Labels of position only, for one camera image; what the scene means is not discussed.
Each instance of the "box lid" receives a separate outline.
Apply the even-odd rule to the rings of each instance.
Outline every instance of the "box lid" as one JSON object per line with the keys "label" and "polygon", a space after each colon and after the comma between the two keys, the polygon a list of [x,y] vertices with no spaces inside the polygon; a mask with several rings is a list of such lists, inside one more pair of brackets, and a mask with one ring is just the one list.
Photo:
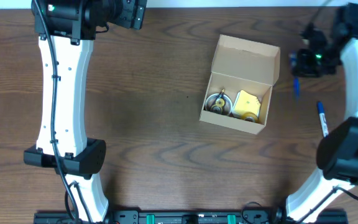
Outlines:
{"label": "box lid", "polygon": [[280,48],[221,35],[211,71],[274,85],[280,73]]}

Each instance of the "open box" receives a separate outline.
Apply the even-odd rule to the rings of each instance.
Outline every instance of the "open box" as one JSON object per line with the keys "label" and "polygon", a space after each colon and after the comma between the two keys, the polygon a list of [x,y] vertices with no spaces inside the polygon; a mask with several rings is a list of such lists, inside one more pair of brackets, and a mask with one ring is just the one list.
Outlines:
{"label": "open box", "polygon": [[[272,86],[280,73],[280,48],[249,40],[221,35],[212,62],[200,121],[258,134],[266,127]],[[234,103],[239,91],[257,96],[261,102],[259,123],[205,110],[207,97],[225,89]]]}

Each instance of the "wooden table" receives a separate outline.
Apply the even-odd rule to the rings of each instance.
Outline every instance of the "wooden table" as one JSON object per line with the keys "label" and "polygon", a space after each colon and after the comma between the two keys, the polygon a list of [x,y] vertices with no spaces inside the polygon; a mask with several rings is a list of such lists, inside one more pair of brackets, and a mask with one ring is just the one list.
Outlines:
{"label": "wooden table", "polygon": [[[302,79],[294,99],[287,55],[316,8],[149,9],[140,31],[99,34],[89,63],[88,137],[108,144],[103,189],[115,205],[147,209],[238,209],[275,205],[316,167],[322,138],[345,108],[343,70]],[[334,9],[318,25],[328,30]],[[198,121],[219,34],[281,47],[280,78],[267,127],[257,136]],[[0,223],[31,223],[36,210],[63,210],[53,170],[26,166],[42,112],[42,64],[29,10],[0,10]],[[358,195],[358,187],[353,190]],[[358,223],[358,202],[340,196]]]}

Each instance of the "white backdrop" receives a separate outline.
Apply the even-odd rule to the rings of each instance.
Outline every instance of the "white backdrop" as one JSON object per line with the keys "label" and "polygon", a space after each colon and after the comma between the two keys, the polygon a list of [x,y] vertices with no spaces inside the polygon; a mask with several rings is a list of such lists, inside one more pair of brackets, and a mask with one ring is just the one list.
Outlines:
{"label": "white backdrop", "polygon": [[[324,0],[148,0],[147,7],[256,7],[319,6]],[[349,0],[333,0],[329,6],[344,5]],[[0,9],[28,9],[31,0],[0,0]]]}

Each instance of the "yellow sticky note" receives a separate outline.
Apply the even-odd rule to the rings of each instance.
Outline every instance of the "yellow sticky note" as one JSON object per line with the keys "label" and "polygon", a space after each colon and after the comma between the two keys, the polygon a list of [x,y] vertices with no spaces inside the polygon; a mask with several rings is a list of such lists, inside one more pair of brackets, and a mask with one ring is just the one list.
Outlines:
{"label": "yellow sticky note", "polygon": [[233,114],[242,117],[246,113],[253,113],[259,116],[260,101],[254,95],[241,90],[233,107]]}

